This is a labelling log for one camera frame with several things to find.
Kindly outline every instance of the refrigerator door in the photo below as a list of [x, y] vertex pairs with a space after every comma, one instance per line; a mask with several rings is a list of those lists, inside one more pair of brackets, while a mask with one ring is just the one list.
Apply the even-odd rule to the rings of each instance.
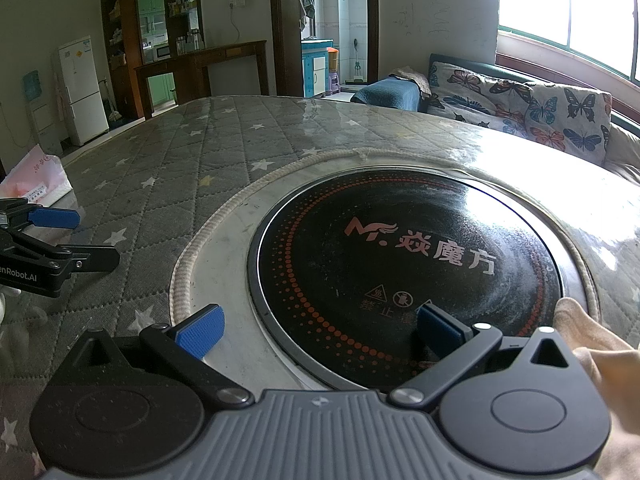
[[70, 104], [98, 91], [91, 39], [61, 48], [58, 55], [65, 85], [63, 92]]
[[74, 122], [74, 131], [70, 136], [76, 146], [82, 146], [109, 129], [100, 92], [73, 103], [71, 116]]

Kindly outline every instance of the white refrigerator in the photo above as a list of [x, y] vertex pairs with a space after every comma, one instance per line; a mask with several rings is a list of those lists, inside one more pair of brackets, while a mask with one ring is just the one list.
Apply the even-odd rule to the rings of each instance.
[[91, 37], [67, 43], [54, 54], [66, 108], [66, 126], [76, 146], [109, 129], [95, 74]]

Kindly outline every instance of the butterfly print sofa cover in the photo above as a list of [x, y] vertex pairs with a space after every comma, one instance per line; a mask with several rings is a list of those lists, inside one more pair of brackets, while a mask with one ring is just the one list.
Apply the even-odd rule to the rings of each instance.
[[602, 166], [611, 95], [553, 83], [495, 79], [434, 62], [428, 113], [539, 142]]

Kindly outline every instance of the wooden door frame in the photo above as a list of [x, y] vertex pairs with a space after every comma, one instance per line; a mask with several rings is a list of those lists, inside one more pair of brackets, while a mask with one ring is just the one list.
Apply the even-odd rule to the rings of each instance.
[[[278, 95], [304, 97], [299, 0], [271, 0], [273, 61]], [[380, 0], [367, 0], [367, 82], [378, 80]]]

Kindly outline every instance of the blue quilted cover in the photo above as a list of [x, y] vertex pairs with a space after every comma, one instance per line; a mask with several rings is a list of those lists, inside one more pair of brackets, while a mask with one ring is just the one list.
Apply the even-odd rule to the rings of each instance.
[[413, 81], [388, 77], [358, 90], [351, 102], [417, 112], [420, 89]]

